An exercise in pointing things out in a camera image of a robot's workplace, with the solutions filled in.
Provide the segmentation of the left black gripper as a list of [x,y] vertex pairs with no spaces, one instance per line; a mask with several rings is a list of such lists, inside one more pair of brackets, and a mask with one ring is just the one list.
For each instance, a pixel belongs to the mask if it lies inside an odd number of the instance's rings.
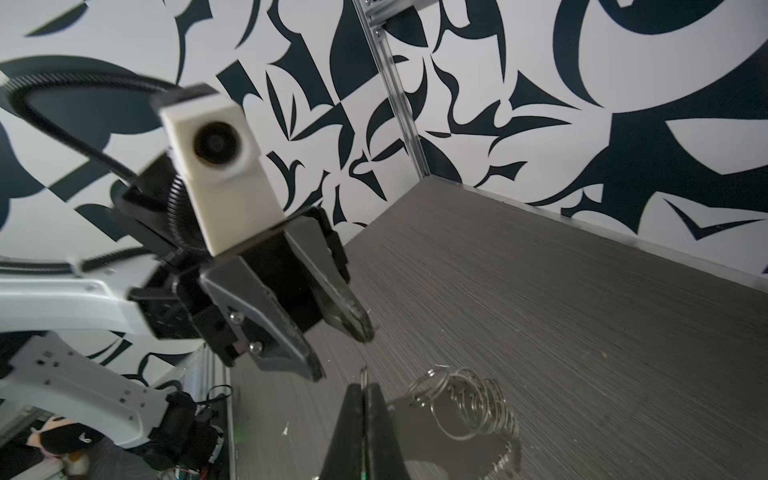
[[313,326],[374,339],[347,264],[326,212],[311,206],[216,258],[171,253],[127,298],[162,339],[199,339],[226,366],[248,356],[263,371],[317,382],[324,370],[305,338]]

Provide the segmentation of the silver keyring with red tag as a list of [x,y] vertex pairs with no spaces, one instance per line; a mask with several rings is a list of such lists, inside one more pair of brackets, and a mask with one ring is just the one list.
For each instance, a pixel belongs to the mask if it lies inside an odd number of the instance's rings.
[[405,461],[434,465],[449,479],[519,476],[519,422],[498,381],[436,365],[390,407]]

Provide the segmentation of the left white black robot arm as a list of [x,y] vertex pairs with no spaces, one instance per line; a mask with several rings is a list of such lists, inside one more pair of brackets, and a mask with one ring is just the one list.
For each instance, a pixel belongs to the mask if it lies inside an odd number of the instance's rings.
[[196,401],[176,380],[148,386],[122,376],[66,344],[64,330],[201,340],[226,366],[248,356],[311,381],[324,375],[305,336],[316,323],[373,339],[323,210],[307,208],[212,256],[191,245],[191,206],[167,156],[113,198],[113,217],[138,247],[79,265],[1,265],[1,396],[67,420],[64,439],[47,435],[48,452],[105,436],[155,470],[212,474],[226,444],[222,397]]

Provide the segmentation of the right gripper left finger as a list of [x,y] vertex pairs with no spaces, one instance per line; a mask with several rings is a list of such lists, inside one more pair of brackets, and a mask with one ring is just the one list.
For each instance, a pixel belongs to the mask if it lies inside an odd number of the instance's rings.
[[319,475],[320,480],[360,480],[363,467],[364,407],[360,384],[350,384]]

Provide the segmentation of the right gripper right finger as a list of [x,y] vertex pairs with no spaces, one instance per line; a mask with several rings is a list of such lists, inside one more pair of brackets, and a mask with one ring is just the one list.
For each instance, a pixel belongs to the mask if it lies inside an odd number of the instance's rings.
[[363,390],[363,465],[368,480],[410,480],[387,403],[377,383]]

